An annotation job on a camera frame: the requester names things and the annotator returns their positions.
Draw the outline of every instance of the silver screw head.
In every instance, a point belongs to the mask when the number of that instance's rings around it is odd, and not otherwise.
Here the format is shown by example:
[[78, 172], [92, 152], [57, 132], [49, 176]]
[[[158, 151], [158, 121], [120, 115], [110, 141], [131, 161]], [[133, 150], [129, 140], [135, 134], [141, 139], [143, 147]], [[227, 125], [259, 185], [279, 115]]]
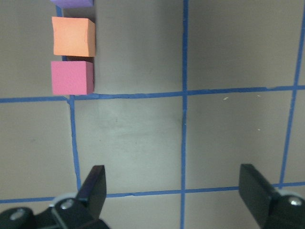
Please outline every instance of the silver screw head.
[[288, 201], [291, 205], [294, 205], [294, 206], [301, 206], [302, 205], [302, 201], [299, 197], [290, 197], [288, 199]]
[[61, 209], [65, 210], [71, 208], [73, 203], [74, 203], [73, 199], [68, 199], [61, 204]]
[[15, 211], [13, 214], [11, 214], [10, 216], [10, 220], [17, 220], [19, 218], [21, 218], [25, 213], [25, 210], [22, 208], [17, 209], [17, 211]]

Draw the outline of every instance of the block's side face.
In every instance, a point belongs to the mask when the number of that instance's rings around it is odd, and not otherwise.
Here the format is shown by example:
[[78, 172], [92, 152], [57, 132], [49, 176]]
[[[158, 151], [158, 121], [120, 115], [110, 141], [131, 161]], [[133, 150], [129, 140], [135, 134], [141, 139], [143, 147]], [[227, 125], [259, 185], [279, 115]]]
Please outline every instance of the block's side face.
[[88, 19], [53, 17], [54, 55], [88, 56]]
[[88, 52], [90, 57], [95, 56], [95, 23], [88, 19]]
[[54, 94], [86, 94], [86, 62], [52, 62]]
[[80, 7], [92, 7], [93, 0], [51, 0], [55, 5], [60, 8], [80, 8]]
[[94, 69], [93, 63], [86, 62], [86, 83], [87, 83], [87, 94], [94, 92]]

